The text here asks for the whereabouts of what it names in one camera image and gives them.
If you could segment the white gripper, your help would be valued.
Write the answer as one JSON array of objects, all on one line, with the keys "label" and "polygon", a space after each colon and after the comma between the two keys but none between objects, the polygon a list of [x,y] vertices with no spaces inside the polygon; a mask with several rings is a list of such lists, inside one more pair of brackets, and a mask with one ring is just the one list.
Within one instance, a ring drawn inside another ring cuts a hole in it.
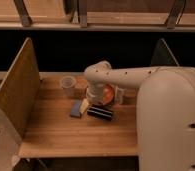
[{"label": "white gripper", "polygon": [[103,88],[102,84],[89,84],[86,89],[86,98],[82,100],[80,105],[80,113],[83,114],[87,111],[90,103],[102,104],[103,103]]}]

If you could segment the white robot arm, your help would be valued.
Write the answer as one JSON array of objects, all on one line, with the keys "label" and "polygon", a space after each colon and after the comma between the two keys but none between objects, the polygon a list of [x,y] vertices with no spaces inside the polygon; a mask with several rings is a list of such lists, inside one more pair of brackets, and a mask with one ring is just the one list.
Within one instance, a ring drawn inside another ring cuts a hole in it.
[{"label": "white robot arm", "polygon": [[154,66],[113,69],[101,61],[87,67],[86,97],[96,104],[103,86],[138,90],[137,142],[140,171],[195,171],[195,68]]}]

